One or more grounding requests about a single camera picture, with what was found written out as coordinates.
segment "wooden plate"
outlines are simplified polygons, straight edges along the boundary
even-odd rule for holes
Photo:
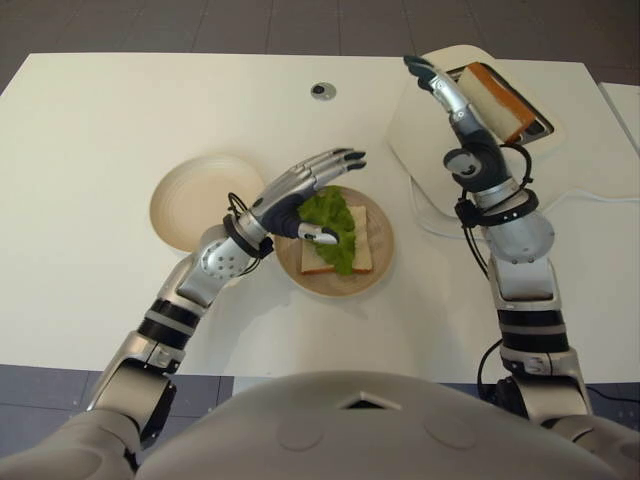
[[[391,224],[382,209],[366,195],[347,187],[340,187],[347,205],[367,207],[367,235],[373,271],[338,275],[335,272],[303,275],[300,273],[302,261],[302,240],[276,237],[275,250],[282,268],[305,290],[329,297],[348,297],[364,292],[384,277],[393,259],[394,240]]]

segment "white cable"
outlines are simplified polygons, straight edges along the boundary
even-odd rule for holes
[[[638,203],[640,202],[640,198],[638,197],[603,197],[601,195],[596,195],[595,193],[591,193],[587,190],[583,190],[582,188],[573,188],[571,190],[567,190],[558,198],[556,198],[550,205],[545,207],[542,211],[544,213],[549,213],[553,210],[560,202],[562,202],[565,198],[575,195],[577,197],[582,197],[588,200],[594,200],[596,202],[602,203]]]
[[[464,235],[462,234],[456,235],[453,233],[448,233],[448,232],[443,232],[442,230],[438,230],[436,227],[429,224],[421,217],[421,215],[418,213],[418,205],[416,204],[416,196],[415,196],[415,189],[414,189],[413,183],[414,183],[413,178],[409,178],[409,195],[411,196],[411,208],[413,210],[413,216],[416,219],[416,222],[418,223],[420,228],[422,228],[423,230],[429,233],[433,233],[434,235],[437,235],[439,237],[450,238],[454,240],[465,240]],[[582,188],[573,188],[571,190],[567,190],[558,198],[556,198],[553,202],[551,202],[550,205],[545,207],[542,210],[542,212],[545,214],[549,213],[551,210],[557,207],[558,204],[560,204],[565,198],[572,195],[575,195],[577,197],[582,197],[587,200],[593,200],[593,201],[602,202],[602,203],[639,203],[640,202],[639,197],[618,197],[618,198],[603,197],[601,195],[597,195],[595,193],[589,192]],[[477,238],[476,241],[485,241],[485,240],[484,238]]]

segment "toast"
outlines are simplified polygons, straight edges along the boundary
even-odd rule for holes
[[[367,238],[367,208],[365,206],[348,206],[353,216],[356,234],[356,254],[353,259],[352,269],[354,273],[369,273],[373,271],[371,249]],[[303,275],[335,272],[333,265],[325,262],[316,253],[312,242],[302,242],[302,261],[300,271]]]
[[[467,65],[458,86],[487,126],[505,143],[515,142],[536,119],[535,114],[480,63]]]

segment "toasted bread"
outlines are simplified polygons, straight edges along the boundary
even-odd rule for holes
[[[536,119],[529,107],[498,83],[480,63],[467,65],[458,86],[487,126],[506,143],[515,142]]]

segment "green lettuce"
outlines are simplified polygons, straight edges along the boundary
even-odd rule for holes
[[[347,202],[340,194],[340,187],[326,187],[300,205],[298,213],[303,221],[329,227],[338,234],[337,245],[314,243],[315,250],[325,262],[335,267],[338,274],[351,275],[356,254],[356,226]]]

